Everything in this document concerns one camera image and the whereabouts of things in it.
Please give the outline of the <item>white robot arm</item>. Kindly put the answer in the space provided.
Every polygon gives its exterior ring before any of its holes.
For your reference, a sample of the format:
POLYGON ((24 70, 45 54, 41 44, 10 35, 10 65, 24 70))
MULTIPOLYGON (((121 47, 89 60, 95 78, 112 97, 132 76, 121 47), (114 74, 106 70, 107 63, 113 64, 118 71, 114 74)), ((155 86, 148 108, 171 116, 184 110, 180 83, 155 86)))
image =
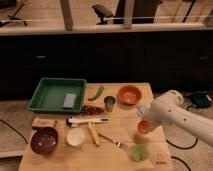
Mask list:
POLYGON ((213 147, 213 120, 181 108, 183 102, 184 98, 178 91, 169 90, 153 99, 149 107, 138 105, 138 115, 149 123, 152 130, 163 121, 170 121, 213 147))

